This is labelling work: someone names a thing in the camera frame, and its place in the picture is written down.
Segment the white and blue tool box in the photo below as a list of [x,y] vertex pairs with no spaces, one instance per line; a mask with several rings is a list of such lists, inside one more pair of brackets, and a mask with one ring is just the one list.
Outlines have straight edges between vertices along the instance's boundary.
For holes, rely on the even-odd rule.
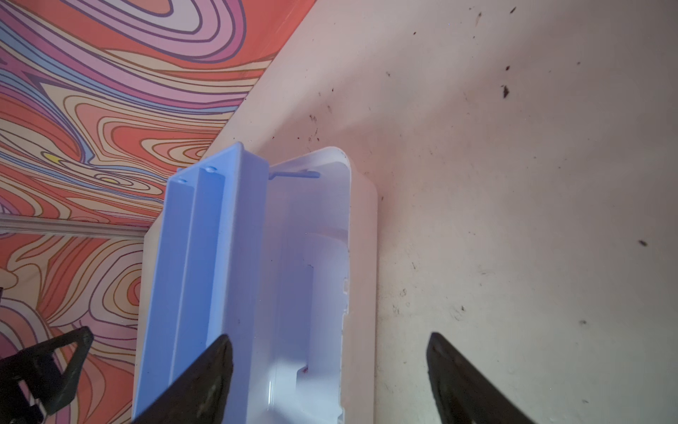
[[132,418],[220,336],[221,423],[371,423],[374,185],[340,148],[276,165],[242,144],[167,184]]

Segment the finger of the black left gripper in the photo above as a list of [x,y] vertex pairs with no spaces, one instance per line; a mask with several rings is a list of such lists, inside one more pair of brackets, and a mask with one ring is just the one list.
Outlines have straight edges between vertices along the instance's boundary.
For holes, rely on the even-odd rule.
[[[44,423],[69,406],[93,341],[90,328],[82,327],[1,360],[1,422]],[[54,354],[72,344],[72,358],[60,369]]]

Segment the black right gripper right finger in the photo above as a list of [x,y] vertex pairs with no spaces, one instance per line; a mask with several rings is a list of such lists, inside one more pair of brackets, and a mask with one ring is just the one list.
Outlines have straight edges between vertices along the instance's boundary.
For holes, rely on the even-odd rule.
[[427,367],[443,423],[531,423],[457,348],[438,332],[427,345]]

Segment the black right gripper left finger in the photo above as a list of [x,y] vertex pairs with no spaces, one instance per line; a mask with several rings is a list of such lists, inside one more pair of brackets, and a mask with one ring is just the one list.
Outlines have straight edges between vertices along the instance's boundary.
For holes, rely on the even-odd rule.
[[233,375],[233,347],[220,335],[135,423],[221,423]]

